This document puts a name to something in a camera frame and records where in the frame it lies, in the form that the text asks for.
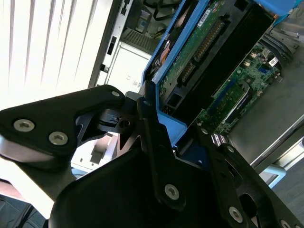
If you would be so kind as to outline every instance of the motherboard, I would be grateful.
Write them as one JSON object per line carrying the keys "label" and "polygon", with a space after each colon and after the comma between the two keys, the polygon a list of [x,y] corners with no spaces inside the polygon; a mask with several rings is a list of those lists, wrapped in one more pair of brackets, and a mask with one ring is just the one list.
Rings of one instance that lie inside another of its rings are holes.
{"label": "motherboard", "polygon": [[208,6],[187,43],[162,79],[159,86],[160,98],[165,94],[168,86],[177,78],[181,79],[181,83],[187,82],[196,64],[200,62],[225,25],[225,22],[219,18],[219,12],[224,3],[225,1],[218,0]]}
{"label": "motherboard", "polygon": [[274,81],[282,80],[277,58],[256,44],[244,61],[212,96],[197,120],[206,130],[226,134]]}

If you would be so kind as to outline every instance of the sticker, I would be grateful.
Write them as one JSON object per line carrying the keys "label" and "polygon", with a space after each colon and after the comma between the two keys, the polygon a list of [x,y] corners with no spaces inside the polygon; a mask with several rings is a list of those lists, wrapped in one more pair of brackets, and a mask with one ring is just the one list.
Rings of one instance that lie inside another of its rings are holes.
{"label": "sticker", "polygon": [[263,54],[263,56],[264,56],[265,58],[267,58],[267,56],[269,55],[269,53],[270,53],[270,51],[269,51],[267,48],[265,48],[265,49],[263,50],[263,52],[262,52],[262,54]]}
{"label": "sticker", "polygon": [[213,7],[212,12],[217,11],[217,10],[218,10],[218,6],[219,6],[219,3],[218,3],[218,2],[217,2],[217,3],[215,3],[215,5],[214,5],[214,7]]}
{"label": "sticker", "polygon": [[198,27],[200,28],[206,21],[207,17],[209,16],[211,12],[211,9],[206,9],[206,12],[204,13],[204,15],[201,17],[201,19],[198,22]]}
{"label": "sticker", "polygon": [[278,60],[276,57],[274,57],[274,58],[269,62],[269,64],[270,64],[270,66],[274,67],[275,64],[276,64],[278,61],[279,61],[279,60]]}

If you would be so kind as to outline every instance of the metal sheet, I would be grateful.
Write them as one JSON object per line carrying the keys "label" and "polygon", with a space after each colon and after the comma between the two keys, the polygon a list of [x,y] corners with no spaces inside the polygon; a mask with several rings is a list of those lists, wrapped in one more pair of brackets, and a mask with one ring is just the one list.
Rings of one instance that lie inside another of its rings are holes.
{"label": "metal sheet", "polygon": [[304,48],[282,71],[283,81],[274,83],[231,131],[229,137],[252,164],[271,150],[304,118]]}

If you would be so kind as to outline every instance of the bright window light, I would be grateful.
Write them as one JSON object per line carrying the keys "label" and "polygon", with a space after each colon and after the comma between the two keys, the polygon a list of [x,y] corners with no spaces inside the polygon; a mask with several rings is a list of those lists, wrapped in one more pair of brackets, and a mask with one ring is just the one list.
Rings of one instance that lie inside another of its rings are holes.
{"label": "bright window light", "polygon": [[0,110],[88,87],[113,0],[0,0]]}

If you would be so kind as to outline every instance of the silver screw head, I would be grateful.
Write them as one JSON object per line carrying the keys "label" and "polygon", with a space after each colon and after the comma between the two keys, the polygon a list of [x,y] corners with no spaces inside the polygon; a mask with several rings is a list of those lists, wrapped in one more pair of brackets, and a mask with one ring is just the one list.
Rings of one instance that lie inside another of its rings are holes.
{"label": "silver screw head", "polygon": [[119,96],[119,93],[116,92],[116,91],[112,91],[112,94],[113,94],[114,96]]}
{"label": "silver screw head", "polygon": [[238,209],[236,209],[235,207],[230,207],[229,208],[229,214],[231,215],[231,217],[238,223],[242,223],[243,222],[243,216],[241,215],[241,213],[238,211]]}
{"label": "silver screw head", "polygon": [[63,132],[53,132],[49,135],[48,139],[52,144],[62,146],[67,143],[68,137]]}
{"label": "silver screw head", "polygon": [[19,132],[30,132],[35,128],[35,125],[30,120],[20,119],[14,122],[14,128]]}
{"label": "silver screw head", "polygon": [[280,222],[283,228],[291,228],[290,225],[285,220],[282,219]]}
{"label": "silver screw head", "polygon": [[234,149],[233,149],[231,146],[228,146],[227,149],[228,149],[231,153],[234,152]]}
{"label": "silver screw head", "polygon": [[166,184],[165,193],[171,200],[178,200],[180,197],[178,189],[172,184]]}
{"label": "silver screw head", "polygon": [[201,129],[201,131],[204,133],[204,134],[208,134],[208,131],[204,128]]}

